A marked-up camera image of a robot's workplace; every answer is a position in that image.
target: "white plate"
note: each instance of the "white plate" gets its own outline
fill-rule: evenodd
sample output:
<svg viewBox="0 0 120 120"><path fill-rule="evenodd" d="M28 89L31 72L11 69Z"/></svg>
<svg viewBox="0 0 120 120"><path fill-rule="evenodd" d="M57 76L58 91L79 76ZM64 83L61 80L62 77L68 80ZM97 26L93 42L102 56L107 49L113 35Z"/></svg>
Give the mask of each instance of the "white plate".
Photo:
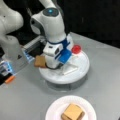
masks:
<svg viewBox="0 0 120 120"><path fill-rule="evenodd" d="M42 77L48 82L64 85L81 80L86 76L90 68L88 56L83 51L77 55L72 55L68 63L77 66L77 69L72 67L71 70L70 66L65 64L63 69L51 70L39 68L39 71Z"/></svg>
<svg viewBox="0 0 120 120"><path fill-rule="evenodd" d="M56 100L49 107L45 120L62 120L61 114L71 103L80 106L85 112L85 116L82 120L97 120L96 113L92 105L85 99L78 96L65 96Z"/></svg>

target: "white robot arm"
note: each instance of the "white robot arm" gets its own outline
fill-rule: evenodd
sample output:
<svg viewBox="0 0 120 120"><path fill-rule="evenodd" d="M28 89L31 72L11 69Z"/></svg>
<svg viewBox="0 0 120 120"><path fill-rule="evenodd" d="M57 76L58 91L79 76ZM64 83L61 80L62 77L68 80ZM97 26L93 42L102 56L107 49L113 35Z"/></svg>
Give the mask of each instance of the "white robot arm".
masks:
<svg viewBox="0 0 120 120"><path fill-rule="evenodd" d="M62 15L51 0L40 0L46 9L31 18L31 28L36 34L44 33L47 44L43 50L48 68L56 69L71 56L72 38L67 37Z"/></svg>
<svg viewBox="0 0 120 120"><path fill-rule="evenodd" d="M7 34L18 30L22 26L22 16L10 9L3 0L0 0L0 45L5 53L4 59L11 63L15 73L27 64L27 59L17 38Z"/></svg>

